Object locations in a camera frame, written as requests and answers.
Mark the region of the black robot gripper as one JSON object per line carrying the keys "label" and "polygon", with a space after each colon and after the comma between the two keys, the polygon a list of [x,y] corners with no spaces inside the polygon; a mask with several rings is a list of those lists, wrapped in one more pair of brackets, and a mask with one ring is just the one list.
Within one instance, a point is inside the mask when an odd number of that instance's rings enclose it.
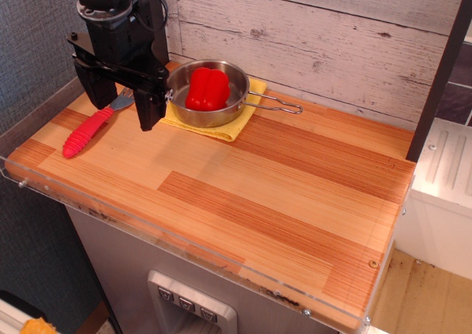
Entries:
{"label": "black robot gripper", "polygon": [[132,88],[142,131],[151,131],[167,110],[168,70],[153,56],[149,23],[146,15],[88,17],[86,32],[68,36],[77,76],[93,106],[103,109],[116,99],[116,83]]}

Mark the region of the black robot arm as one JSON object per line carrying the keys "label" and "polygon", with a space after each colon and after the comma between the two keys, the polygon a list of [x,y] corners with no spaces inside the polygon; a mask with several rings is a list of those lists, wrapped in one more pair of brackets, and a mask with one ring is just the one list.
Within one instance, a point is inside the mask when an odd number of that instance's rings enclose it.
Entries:
{"label": "black robot arm", "polygon": [[78,0],[86,32],[72,32],[77,76],[98,109],[132,89],[140,127],[149,131],[166,113],[169,61],[165,0]]}

